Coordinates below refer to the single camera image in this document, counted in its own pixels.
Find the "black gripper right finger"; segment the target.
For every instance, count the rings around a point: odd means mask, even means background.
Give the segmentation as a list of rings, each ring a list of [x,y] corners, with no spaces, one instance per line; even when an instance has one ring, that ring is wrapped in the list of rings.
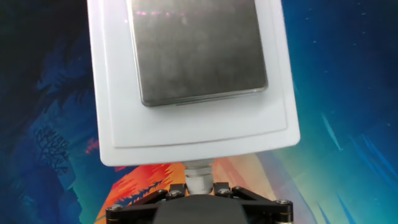
[[[293,224],[293,203],[286,199],[270,200],[244,187],[230,187],[227,182],[213,184],[215,196],[238,203],[238,211],[248,223]]]

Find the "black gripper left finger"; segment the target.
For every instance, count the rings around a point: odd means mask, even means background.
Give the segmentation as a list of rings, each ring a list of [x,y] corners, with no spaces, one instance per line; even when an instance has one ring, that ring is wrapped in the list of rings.
[[[156,190],[131,205],[114,204],[106,209],[106,224],[153,224],[162,203],[184,197],[186,189],[186,184],[172,184],[168,190]]]

